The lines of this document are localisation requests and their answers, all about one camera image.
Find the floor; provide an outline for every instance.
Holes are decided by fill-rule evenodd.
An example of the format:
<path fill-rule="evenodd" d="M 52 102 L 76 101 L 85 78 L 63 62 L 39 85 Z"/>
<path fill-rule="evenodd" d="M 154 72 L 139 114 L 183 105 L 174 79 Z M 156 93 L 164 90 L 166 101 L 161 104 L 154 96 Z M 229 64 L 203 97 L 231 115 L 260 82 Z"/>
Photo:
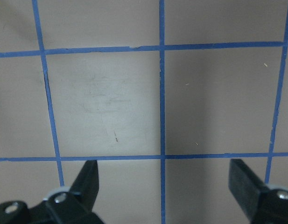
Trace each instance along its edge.
<path fill-rule="evenodd" d="M 0 203 L 98 160 L 106 224 L 249 223 L 288 187 L 288 0 L 0 0 Z"/>

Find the metal screw head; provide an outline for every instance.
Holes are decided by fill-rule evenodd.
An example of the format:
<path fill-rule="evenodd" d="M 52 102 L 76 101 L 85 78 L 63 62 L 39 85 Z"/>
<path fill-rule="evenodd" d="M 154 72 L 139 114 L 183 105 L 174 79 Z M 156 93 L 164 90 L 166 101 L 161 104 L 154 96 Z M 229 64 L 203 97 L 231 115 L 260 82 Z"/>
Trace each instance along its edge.
<path fill-rule="evenodd" d="M 279 190 L 277 192 L 277 195 L 280 199 L 288 200 L 288 192 L 286 192 L 284 190 Z"/>
<path fill-rule="evenodd" d="M 17 209 L 18 209 L 18 203 L 14 202 L 13 204 L 11 204 L 8 207 L 6 207 L 5 212 L 7 214 L 10 214 L 12 212 L 15 212 Z"/>
<path fill-rule="evenodd" d="M 66 197 L 67 197 L 66 193 L 58 195 L 57 197 L 55 197 L 55 203 L 61 203 L 65 201 Z"/>

